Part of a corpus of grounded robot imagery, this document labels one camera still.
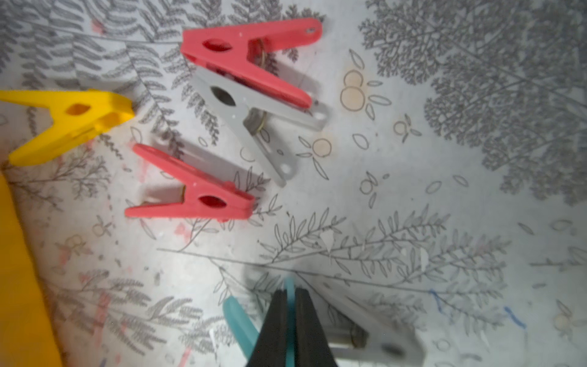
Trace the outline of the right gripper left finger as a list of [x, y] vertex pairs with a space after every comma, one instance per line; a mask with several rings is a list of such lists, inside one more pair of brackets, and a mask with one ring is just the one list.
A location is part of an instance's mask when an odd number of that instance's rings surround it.
[[287, 292], [276, 291], [247, 367], [286, 366], [287, 316]]

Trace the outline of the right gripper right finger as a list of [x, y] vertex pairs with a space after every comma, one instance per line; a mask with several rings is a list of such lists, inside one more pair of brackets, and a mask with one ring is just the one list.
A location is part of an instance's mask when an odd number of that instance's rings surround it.
[[295, 290], [295, 365], [337, 367], [309, 291]]

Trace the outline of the yellow plastic storage tray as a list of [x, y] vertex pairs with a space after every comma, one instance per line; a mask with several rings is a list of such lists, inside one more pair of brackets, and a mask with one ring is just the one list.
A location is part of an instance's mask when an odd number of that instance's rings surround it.
[[1, 178], [1, 365], [62, 366], [34, 263]]

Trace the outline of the yellow clothespin pile top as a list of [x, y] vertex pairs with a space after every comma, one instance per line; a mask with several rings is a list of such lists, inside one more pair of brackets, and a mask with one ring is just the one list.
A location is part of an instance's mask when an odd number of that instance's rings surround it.
[[133, 119], [132, 101], [117, 93], [87, 91], [1, 91], [1, 101], [48, 109], [53, 125], [9, 155], [13, 166], [51, 161]]

